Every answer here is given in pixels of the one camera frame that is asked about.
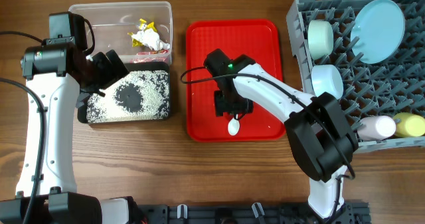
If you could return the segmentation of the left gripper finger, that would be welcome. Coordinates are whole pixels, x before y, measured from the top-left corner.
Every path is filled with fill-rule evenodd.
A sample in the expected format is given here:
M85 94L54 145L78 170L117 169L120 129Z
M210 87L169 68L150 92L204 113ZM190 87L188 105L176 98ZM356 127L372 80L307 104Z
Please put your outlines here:
M102 52L95 54L92 59L93 65L96 68L94 73L95 84L100 88L108 88L116 80L113 64Z
M111 63L110 69L114 81L118 81L129 74L128 69L114 49L108 51L106 57Z

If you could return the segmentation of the white plastic spoon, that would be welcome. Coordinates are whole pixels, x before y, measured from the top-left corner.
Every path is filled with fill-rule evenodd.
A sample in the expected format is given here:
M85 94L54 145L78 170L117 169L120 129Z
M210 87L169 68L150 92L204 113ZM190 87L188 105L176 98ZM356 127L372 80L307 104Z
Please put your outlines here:
M228 123L228 133L231 136L235 136L239 132L239 129L240 129L240 122L238 120L238 115L235 114Z

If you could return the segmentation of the white tissue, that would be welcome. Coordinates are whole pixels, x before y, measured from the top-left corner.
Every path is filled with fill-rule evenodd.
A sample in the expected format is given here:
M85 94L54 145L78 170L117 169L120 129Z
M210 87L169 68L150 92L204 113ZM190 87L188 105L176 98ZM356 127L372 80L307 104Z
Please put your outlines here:
M141 44L154 51L170 49L170 44L163 42L160 39L159 34L153 29L138 31L136 34L132 34L131 38L135 45Z

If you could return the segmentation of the red snack wrapper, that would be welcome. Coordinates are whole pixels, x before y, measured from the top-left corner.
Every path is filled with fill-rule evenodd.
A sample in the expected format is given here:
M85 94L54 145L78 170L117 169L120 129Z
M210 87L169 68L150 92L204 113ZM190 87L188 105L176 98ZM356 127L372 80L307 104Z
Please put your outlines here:
M169 50L160 50L160 51L143 51L139 52L136 55L162 55L167 54Z

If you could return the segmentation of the yellow snack wrapper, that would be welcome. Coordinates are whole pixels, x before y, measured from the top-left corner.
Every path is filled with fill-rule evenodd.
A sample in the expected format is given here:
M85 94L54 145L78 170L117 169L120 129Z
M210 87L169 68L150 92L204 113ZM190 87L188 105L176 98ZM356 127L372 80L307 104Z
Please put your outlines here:
M141 34L139 36L142 36L142 34L144 34L144 32L146 31L151 31L154 33L157 33L157 29L155 28L155 24L154 22L150 22L149 24L147 24L147 21L144 19L140 19L140 24L137 26L137 28L139 29L139 31L135 34L135 33L128 33L128 35L131 37L131 45L132 47L142 47L143 43L141 41L139 41L136 38L133 38L134 35L137 35L138 33L141 32Z

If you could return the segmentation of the light blue bowl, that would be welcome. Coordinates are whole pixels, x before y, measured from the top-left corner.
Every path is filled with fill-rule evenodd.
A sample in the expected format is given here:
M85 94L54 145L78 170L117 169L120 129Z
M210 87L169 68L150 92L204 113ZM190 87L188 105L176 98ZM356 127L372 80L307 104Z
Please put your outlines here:
M316 96L327 92L336 99L341 99L343 95L342 77L332 64L314 66L311 71L311 83Z

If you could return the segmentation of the pale green bowl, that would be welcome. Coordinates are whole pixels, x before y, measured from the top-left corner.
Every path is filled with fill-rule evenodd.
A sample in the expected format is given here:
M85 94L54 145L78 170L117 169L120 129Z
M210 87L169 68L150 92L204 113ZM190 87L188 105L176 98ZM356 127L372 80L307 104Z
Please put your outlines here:
M333 51L333 29L328 21L312 20L307 30L307 44L313 60Z

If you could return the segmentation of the light blue plate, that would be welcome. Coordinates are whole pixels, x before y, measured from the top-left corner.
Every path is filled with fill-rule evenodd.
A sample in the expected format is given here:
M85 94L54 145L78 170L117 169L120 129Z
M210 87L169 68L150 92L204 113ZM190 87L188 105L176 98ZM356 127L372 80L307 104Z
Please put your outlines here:
M363 63L381 62L400 46L404 32L404 14L394 1L371 1L355 18L350 34L355 44L351 50L354 55L362 54Z

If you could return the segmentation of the yellow plastic cup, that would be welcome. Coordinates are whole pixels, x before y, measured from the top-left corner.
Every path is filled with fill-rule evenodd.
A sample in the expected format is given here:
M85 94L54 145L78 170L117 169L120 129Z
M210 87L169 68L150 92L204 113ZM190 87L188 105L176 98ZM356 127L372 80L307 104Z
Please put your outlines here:
M424 135L424 118L422 116L401 112L396 114L393 120L396 122L395 136L408 138Z

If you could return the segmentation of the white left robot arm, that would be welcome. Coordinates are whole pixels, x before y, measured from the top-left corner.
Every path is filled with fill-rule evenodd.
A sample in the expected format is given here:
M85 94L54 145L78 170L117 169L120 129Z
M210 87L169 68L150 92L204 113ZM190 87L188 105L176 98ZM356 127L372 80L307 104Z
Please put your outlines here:
M1 202L2 223L132 223L129 197L100 201L79 194L72 165L77 105L127 75L115 51L95 53L90 22L71 12L49 17L49 36L21 59L29 96L24 166L15 198Z

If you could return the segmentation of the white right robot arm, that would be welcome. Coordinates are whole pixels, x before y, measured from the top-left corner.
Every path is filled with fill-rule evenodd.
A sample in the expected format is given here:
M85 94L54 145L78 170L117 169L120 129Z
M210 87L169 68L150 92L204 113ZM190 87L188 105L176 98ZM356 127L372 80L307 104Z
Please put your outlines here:
M351 161L359 147L339 101L296 90L246 55L230 59L216 49L203 66L218 86L217 115L245 115L258 104L284 124L292 156L309 177L309 206L319 218L334 219L344 204L343 180L355 178Z

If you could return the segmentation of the grey dishwasher rack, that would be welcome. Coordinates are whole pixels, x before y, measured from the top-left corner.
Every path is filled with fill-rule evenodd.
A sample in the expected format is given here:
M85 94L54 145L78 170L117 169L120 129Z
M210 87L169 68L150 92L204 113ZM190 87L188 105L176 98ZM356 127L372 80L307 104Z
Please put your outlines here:
M297 58L303 91L313 92L311 70L332 64L344 86L341 107L356 130L368 116L394 116L401 112L424 115L424 0L392 0L404 13L406 31L402 42L387 59L376 64L361 62L353 53L358 44L350 33L359 11L374 0L294 0L286 15L292 54ZM333 52L313 60L307 45L312 20L331 23Z

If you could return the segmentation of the clear plastic bin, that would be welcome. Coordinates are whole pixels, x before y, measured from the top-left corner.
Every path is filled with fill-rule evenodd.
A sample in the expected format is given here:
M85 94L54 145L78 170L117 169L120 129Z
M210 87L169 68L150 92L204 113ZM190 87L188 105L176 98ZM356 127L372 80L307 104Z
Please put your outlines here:
M137 33L140 19L154 22L160 39L173 43L173 15L167 1L138 1L76 4L69 11L91 23L95 36L94 53L114 49L124 63L165 62L172 64L172 49L162 55L136 55L152 51L147 47L132 47L128 33Z

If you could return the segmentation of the red plastic tray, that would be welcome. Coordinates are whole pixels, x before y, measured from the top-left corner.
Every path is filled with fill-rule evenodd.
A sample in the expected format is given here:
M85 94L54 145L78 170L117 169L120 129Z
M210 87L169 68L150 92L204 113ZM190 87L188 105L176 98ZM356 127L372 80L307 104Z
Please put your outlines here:
M284 125L255 104L252 113L240 121L238 133L228 133L231 116L217 116L214 107L216 82L207 81L209 72L203 69L207 55L221 49L229 58L247 55L262 68L283 79L278 30L266 19L197 21L186 33L187 80L194 83L187 90L187 132L198 142L257 142L277 140L285 134Z

